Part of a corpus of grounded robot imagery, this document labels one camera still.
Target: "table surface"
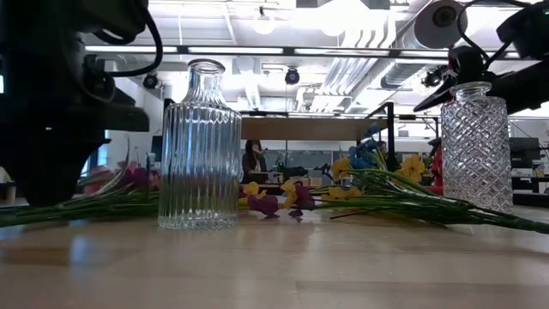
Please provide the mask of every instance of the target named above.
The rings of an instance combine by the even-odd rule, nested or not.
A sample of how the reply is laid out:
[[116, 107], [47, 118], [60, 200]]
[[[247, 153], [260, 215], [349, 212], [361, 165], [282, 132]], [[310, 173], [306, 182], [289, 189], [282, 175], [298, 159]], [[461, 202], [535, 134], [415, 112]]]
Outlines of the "table surface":
[[[549, 221], [543, 209], [516, 208]], [[547, 308], [549, 235], [380, 217], [242, 214], [217, 232], [154, 220], [0, 229], [2, 308]]]

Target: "black cable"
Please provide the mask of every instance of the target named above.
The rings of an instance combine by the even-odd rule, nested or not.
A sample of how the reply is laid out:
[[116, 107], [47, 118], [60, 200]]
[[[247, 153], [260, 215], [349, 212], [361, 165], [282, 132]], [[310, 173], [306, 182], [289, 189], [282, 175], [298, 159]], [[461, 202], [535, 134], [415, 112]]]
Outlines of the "black cable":
[[507, 47], [509, 47], [509, 45], [511, 45], [511, 42], [512, 42], [512, 40], [510, 40], [509, 42], [503, 44], [501, 47], [499, 47], [498, 51], [496, 51], [488, 60], [486, 60], [486, 63], [484, 64], [484, 70], [488, 70], [488, 68], [490, 68], [490, 64], [492, 64], [492, 62], [494, 62], [494, 60], [497, 60], [499, 58], [499, 56], [501, 56], [501, 54], [503, 54], [505, 52]]
[[[56, 6], [56, 11], [58, 14], [60, 15], [63, 15], [64, 11], [60, 8], [60, 2], [59, 1], [54, 1], [53, 2], [53, 5]], [[73, 83], [76, 85], [76, 87], [78, 88], [78, 90], [80, 90], [80, 92], [82, 92], [84, 95], [86, 95], [88, 98], [91, 98], [93, 100], [97, 100], [99, 102], [102, 102], [102, 103], [110, 103], [112, 101], [112, 99], [114, 99], [114, 96], [116, 94], [116, 85], [115, 85], [115, 82], [114, 82], [114, 79], [108, 75], [106, 72], [104, 72], [103, 74], [103, 78], [104, 78], [104, 81], [103, 83], [105, 84], [105, 88], [110, 90], [109, 94], [106, 96], [106, 97], [101, 97], [101, 96], [98, 96], [96, 94], [92, 94], [91, 92], [89, 92], [86, 88], [86, 86], [84, 86], [84, 84], [82, 83], [82, 81], [80, 80], [80, 77], [79, 75], [74, 71], [72, 65], [71, 65], [71, 57], [69, 56], [69, 53], [68, 53], [68, 47], [67, 47], [67, 44], [65, 43], [65, 25], [63, 24], [63, 20], [62, 19], [58, 19], [57, 20], [57, 35], [58, 35], [58, 43], [59, 43], [59, 49], [61, 50], [61, 57], [58, 59], [61, 63], [63, 63], [63, 65], [65, 66], [65, 69], [68, 70], [68, 72], [70, 73], [70, 75], [72, 76], [72, 81]]]
[[122, 38], [122, 39], [119, 39], [119, 38], [116, 38], [112, 35], [110, 35], [109, 33], [107, 33], [105, 30], [100, 30], [96, 33], [94, 33], [94, 35], [102, 40], [103, 42], [107, 43], [107, 44], [110, 44], [110, 45], [128, 45], [129, 43], [133, 42], [136, 40], [136, 37], [133, 36], [133, 37], [130, 37], [130, 38]]
[[148, 11], [147, 7], [140, 6], [139, 10], [143, 14], [143, 19], [145, 20], [145, 24], [148, 27], [148, 30], [153, 35], [154, 39], [154, 46], [156, 47], [156, 55], [154, 56], [154, 61], [144, 67], [137, 70], [129, 70], [129, 71], [122, 71], [122, 72], [109, 72], [109, 74], [112, 77], [131, 77], [131, 76], [140, 76], [143, 74], [147, 74], [156, 68], [160, 66], [162, 63], [162, 58], [164, 57], [164, 49], [162, 46], [162, 38], [160, 37], [160, 32], [158, 28], [156, 27], [156, 23], [154, 22], [153, 17], [151, 16], [151, 13]]
[[489, 57], [488, 57], [488, 54], [482, 50], [482, 48], [480, 48], [480, 46], [476, 45], [476, 43], [474, 43], [466, 34], [465, 34], [465, 31], [463, 30], [463, 27], [462, 27], [462, 16], [463, 14], [465, 13], [465, 10], [470, 7], [471, 5], [475, 4], [475, 3], [479, 3], [483, 0], [473, 0], [467, 4], [465, 4], [463, 6], [463, 9], [460, 10], [460, 12], [457, 14], [457, 20], [456, 20], [456, 23], [457, 23], [457, 31], [460, 33], [461, 37], [463, 38], [464, 41], [466, 41], [469, 45], [471, 45], [471, 47], [473, 47], [474, 49], [478, 50], [480, 52], [480, 54], [482, 55], [482, 57], [488, 61]]

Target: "ribbed glass vase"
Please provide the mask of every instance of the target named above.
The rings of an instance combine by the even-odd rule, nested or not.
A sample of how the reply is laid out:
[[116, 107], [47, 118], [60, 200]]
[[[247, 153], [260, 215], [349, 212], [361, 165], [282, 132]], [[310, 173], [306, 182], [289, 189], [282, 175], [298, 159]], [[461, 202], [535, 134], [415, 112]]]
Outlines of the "ribbed glass vase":
[[225, 105], [222, 64], [189, 62], [189, 90], [164, 114], [158, 223], [177, 229], [231, 227], [238, 217], [242, 118]]

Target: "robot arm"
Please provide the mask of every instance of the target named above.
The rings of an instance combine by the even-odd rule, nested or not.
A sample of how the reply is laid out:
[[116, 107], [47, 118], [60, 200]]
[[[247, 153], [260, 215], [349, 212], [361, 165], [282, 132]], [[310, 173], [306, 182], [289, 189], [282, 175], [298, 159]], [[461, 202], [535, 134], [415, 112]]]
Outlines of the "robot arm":
[[[507, 19], [497, 30], [498, 37], [504, 43], [503, 48], [484, 64], [484, 52], [477, 45], [456, 47], [449, 53], [448, 65], [448, 70], [452, 70], [456, 75], [447, 75], [443, 85], [413, 110], [420, 112], [442, 104], [451, 99], [451, 87], [475, 81], [490, 82], [492, 90], [488, 95], [505, 99], [508, 113], [526, 108], [539, 108], [540, 104], [549, 101], [549, 92], [540, 91], [549, 88], [549, 80], [543, 77], [549, 69], [549, 15], [546, 13], [548, 11], [549, 2], [545, 1], [527, 5]], [[494, 75], [487, 71], [490, 63], [502, 55], [504, 48], [511, 43], [521, 58], [541, 61], [525, 69], [502, 75]]]
[[[0, 166], [34, 205], [70, 199], [105, 130], [148, 130], [147, 114], [113, 77], [138, 76], [162, 60], [158, 29], [143, 0], [1, 0]], [[83, 34], [129, 44], [148, 26], [157, 55], [148, 67], [104, 71], [85, 55]]]

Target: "ceiling light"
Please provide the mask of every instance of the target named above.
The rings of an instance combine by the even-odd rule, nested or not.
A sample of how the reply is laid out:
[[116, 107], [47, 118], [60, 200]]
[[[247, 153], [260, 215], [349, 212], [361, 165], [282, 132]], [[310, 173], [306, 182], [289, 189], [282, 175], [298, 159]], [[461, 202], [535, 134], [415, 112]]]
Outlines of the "ceiling light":
[[[176, 46], [164, 46], [164, 53], [177, 53]], [[155, 53], [155, 46], [111, 46], [91, 45], [86, 46], [86, 52], [119, 52], [119, 53]]]
[[448, 59], [448, 51], [433, 51], [433, 50], [402, 51], [400, 56], [403, 58]]
[[282, 48], [276, 47], [189, 47], [191, 54], [240, 54], [240, 55], [281, 55]]
[[334, 117], [332, 112], [289, 112], [288, 116], [294, 117]]
[[256, 15], [251, 26], [257, 33], [267, 35], [275, 30], [275, 18], [272, 15]]
[[295, 54], [308, 56], [367, 56], [368, 58], [384, 58], [389, 55], [389, 51], [353, 48], [296, 48]]

